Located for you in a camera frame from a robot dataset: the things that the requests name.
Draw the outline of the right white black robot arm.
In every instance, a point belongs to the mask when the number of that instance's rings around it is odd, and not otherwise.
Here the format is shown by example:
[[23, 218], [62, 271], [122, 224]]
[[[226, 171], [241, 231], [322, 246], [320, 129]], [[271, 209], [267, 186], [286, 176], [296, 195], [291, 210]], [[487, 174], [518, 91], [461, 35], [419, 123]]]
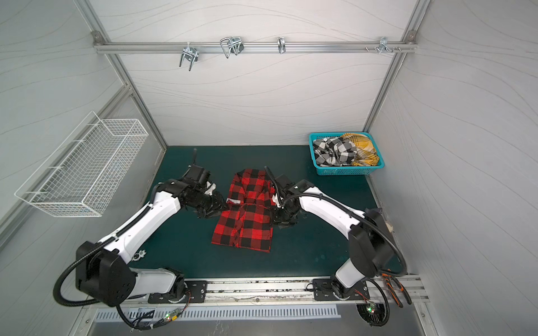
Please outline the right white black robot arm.
[[274, 223], [293, 225], [303, 211], [321, 218], [347, 239], [349, 258], [331, 277], [331, 290], [337, 299], [349, 298], [353, 287], [367, 279], [408, 274], [406, 259], [388, 230], [382, 209], [353, 209], [327, 196], [313, 183], [293, 183], [285, 175], [270, 177], [270, 185], [275, 188]]

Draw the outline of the red black plaid shirt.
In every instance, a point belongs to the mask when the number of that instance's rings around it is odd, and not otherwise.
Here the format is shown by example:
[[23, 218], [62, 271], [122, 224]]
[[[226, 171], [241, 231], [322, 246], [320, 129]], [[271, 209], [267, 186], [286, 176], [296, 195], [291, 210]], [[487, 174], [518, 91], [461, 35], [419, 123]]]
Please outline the red black plaid shirt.
[[226, 208], [212, 235], [212, 243], [269, 253], [273, 239], [271, 209], [275, 189], [267, 172], [244, 169], [234, 175]]

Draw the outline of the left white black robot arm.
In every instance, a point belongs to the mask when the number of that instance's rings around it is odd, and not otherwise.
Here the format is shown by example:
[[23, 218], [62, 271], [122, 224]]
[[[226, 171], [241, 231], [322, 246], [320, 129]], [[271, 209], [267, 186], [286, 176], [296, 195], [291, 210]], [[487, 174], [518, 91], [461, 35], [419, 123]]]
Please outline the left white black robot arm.
[[182, 209], [193, 209], [199, 218], [220, 215], [225, 201], [210, 181], [210, 172], [192, 164], [179, 179], [153, 187], [149, 201], [123, 225], [99, 242], [84, 242], [76, 260], [58, 277], [53, 299], [64, 307], [102, 303], [117, 307], [130, 298], [159, 295], [180, 302], [187, 286], [179, 271], [129, 266], [134, 255], [158, 228]]

